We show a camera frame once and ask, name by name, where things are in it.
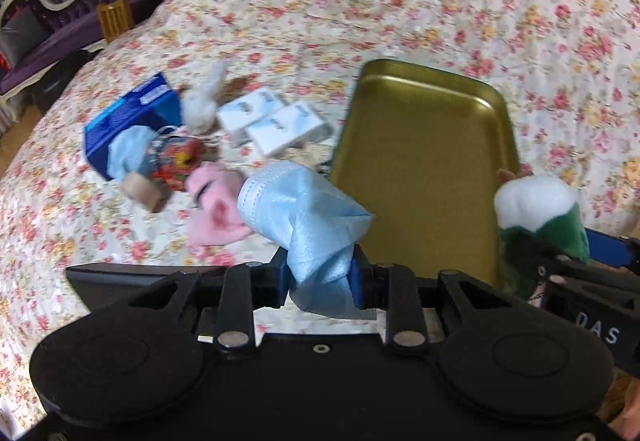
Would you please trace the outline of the green white plush toy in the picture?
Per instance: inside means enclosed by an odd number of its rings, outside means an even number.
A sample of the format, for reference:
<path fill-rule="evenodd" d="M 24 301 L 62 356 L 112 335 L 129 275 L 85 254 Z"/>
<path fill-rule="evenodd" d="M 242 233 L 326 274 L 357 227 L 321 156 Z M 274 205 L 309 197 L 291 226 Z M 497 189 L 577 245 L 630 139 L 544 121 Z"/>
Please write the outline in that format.
<path fill-rule="evenodd" d="M 508 248 L 514 245 L 515 235 L 527 232 L 564 255 L 587 263 L 590 248 L 586 229 L 574 190 L 556 176 L 500 169 L 497 183 L 494 208 L 506 288 L 527 300 L 539 285 L 539 273 L 537 268 L 526 268 L 522 261 L 510 259 Z"/>

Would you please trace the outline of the blue face mask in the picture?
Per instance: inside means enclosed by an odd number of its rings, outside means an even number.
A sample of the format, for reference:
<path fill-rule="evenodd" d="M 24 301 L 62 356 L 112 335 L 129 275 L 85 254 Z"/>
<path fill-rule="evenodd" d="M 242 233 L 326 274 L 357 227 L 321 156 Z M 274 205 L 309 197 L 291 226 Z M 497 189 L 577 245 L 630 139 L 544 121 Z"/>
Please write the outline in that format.
<path fill-rule="evenodd" d="M 243 184 L 236 203 L 243 222 L 286 250 L 290 295 L 299 309 L 340 320 L 372 320 L 356 308 L 348 273 L 356 242 L 372 214 L 302 164 L 275 161 Z"/>
<path fill-rule="evenodd" d="M 156 137 L 157 131 L 146 126 L 132 126 L 119 132 L 107 147 L 107 175 L 119 182 L 131 172 L 149 178 L 152 164 L 148 149 Z"/>

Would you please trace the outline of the pink plush toy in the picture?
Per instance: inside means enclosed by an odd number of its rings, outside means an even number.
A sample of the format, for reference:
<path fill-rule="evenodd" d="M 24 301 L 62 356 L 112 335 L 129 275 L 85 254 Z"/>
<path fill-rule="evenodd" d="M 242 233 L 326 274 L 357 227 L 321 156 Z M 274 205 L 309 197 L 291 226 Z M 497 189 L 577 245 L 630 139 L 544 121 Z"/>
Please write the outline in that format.
<path fill-rule="evenodd" d="M 186 179 L 186 191 L 195 209 L 186 227 L 194 246 L 223 246 L 252 233 L 238 210 L 238 198 L 245 176 L 220 162 L 203 162 Z"/>

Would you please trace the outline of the beige crochet doily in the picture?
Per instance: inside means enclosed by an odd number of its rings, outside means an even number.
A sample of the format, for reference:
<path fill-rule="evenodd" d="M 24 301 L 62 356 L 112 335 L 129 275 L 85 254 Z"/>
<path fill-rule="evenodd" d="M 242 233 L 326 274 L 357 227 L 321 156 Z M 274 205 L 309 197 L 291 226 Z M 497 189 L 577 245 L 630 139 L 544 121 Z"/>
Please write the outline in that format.
<path fill-rule="evenodd" d="M 302 164 L 326 178 L 330 175 L 334 147 L 326 144 L 306 143 L 285 149 L 280 158 Z"/>

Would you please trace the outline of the beige tape roll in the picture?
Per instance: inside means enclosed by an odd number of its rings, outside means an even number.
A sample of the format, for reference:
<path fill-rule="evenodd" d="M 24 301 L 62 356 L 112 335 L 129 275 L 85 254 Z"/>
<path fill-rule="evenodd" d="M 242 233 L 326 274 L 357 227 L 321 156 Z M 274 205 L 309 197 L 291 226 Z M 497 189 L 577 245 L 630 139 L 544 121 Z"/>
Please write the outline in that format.
<path fill-rule="evenodd" d="M 122 190 L 129 199 L 152 213 L 160 212 L 170 196 L 163 185 L 137 171 L 127 173 L 122 181 Z"/>

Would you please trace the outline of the white tissue pack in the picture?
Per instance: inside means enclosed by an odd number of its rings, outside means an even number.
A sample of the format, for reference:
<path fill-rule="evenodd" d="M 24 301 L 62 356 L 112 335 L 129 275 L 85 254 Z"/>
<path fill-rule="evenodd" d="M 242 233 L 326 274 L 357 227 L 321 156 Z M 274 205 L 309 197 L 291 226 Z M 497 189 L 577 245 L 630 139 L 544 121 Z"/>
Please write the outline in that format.
<path fill-rule="evenodd" d="M 217 109 L 219 126 L 235 145 L 250 138 L 246 132 L 251 124 L 265 119 L 285 106 L 280 96 L 264 86 L 244 94 Z"/>
<path fill-rule="evenodd" d="M 262 157 L 273 157 L 292 146 L 323 141 L 331 128 L 311 105 L 298 101 L 250 124 L 246 133 Z"/>

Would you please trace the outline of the colourful patterned cloth bundle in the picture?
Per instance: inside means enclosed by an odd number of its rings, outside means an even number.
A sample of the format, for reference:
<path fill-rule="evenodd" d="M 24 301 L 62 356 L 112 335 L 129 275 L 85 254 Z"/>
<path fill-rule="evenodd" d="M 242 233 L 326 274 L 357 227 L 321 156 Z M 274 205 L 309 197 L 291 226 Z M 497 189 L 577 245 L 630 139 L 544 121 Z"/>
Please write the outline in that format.
<path fill-rule="evenodd" d="M 201 140 L 190 136 L 168 134 L 154 138 L 146 150 L 151 179 L 183 192 L 186 179 L 200 167 L 206 150 Z"/>

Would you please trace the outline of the gold metal tray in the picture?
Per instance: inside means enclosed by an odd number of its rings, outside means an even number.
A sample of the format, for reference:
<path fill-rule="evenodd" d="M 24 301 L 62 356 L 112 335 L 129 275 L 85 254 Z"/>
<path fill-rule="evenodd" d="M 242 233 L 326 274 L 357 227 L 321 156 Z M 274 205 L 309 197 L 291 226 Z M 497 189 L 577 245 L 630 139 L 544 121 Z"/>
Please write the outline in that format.
<path fill-rule="evenodd" d="M 520 167 L 500 93 L 480 80 L 399 60 L 358 78 L 331 181 L 373 214 L 373 263 L 502 284 L 494 210 L 499 170 Z"/>

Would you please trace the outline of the blue tissue box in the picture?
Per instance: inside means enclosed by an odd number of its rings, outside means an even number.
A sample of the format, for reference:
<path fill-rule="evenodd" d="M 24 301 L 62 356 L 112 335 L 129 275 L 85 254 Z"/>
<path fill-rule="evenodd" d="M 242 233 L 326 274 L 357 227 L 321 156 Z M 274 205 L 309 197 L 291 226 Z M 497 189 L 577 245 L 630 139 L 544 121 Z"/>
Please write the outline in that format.
<path fill-rule="evenodd" d="M 179 95 L 158 72 L 119 97 L 85 125 L 85 156 L 103 179 L 106 173 L 107 147 L 113 138 L 132 126 L 146 126 L 156 131 L 182 125 Z"/>

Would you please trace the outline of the floral bed cover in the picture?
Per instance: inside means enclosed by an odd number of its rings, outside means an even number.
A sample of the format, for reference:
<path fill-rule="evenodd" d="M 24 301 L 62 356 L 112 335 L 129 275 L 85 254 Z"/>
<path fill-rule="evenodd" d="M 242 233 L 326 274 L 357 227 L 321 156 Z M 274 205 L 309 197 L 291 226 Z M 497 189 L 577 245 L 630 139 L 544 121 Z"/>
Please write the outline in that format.
<path fill-rule="evenodd" d="M 85 307 L 71 265 L 236 265 L 260 236 L 192 247 L 191 204 L 149 213 L 84 153 L 86 124 L 163 74 L 175 88 L 228 60 L 233 92 L 303 100 L 340 129 L 360 69 L 406 60 L 480 79 L 503 96 L 525 168 L 576 190 L 588 227 L 639 219 L 639 0 L 167 0 L 79 71 L 1 180 L 1 406 L 22 429 L 43 414 L 29 380 L 39 341 Z"/>

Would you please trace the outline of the yellow wooden chair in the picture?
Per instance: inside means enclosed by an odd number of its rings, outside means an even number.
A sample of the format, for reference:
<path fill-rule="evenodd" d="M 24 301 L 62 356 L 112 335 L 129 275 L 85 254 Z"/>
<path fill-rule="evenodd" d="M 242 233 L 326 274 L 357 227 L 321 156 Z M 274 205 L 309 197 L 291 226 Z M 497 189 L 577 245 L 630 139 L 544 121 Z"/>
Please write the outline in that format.
<path fill-rule="evenodd" d="M 134 28 L 134 16 L 128 0 L 101 3 L 96 8 L 96 14 L 98 14 L 103 39 L 107 43 L 111 43 Z"/>

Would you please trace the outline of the purple white sofa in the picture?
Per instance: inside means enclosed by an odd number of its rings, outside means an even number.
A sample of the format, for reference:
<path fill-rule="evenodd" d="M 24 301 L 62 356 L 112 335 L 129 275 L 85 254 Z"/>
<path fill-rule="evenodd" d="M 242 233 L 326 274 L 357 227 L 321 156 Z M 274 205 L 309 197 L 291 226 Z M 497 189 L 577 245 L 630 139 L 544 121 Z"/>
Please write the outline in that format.
<path fill-rule="evenodd" d="M 1 112 L 13 122 L 21 109 L 12 98 L 36 83 L 55 63 L 80 49 L 99 49 L 104 45 L 96 8 L 116 0 L 4 0 L 1 27 L 23 8 L 30 8 L 50 36 L 23 57 L 14 68 L 1 55 Z"/>

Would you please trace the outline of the grey sofa cushion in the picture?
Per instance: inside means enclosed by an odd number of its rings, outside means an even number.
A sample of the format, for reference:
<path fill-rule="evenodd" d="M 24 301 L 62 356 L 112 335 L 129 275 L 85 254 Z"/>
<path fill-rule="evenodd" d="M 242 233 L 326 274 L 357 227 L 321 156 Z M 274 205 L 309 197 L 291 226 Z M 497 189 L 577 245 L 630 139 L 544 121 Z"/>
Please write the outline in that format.
<path fill-rule="evenodd" d="M 23 8 L 1 27 L 1 55 L 14 68 L 50 36 L 30 8 Z"/>

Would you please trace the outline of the white fluffy plush keychain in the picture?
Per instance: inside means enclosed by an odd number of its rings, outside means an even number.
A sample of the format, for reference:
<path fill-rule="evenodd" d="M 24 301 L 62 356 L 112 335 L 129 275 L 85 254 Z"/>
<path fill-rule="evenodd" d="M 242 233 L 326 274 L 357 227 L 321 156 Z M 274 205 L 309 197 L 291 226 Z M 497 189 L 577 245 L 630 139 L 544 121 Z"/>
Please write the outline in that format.
<path fill-rule="evenodd" d="M 181 97 L 181 118 L 186 129 L 192 134 L 202 135 L 214 127 L 221 97 L 226 83 L 228 62 L 218 60 L 199 86 L 186 89 Z"/>

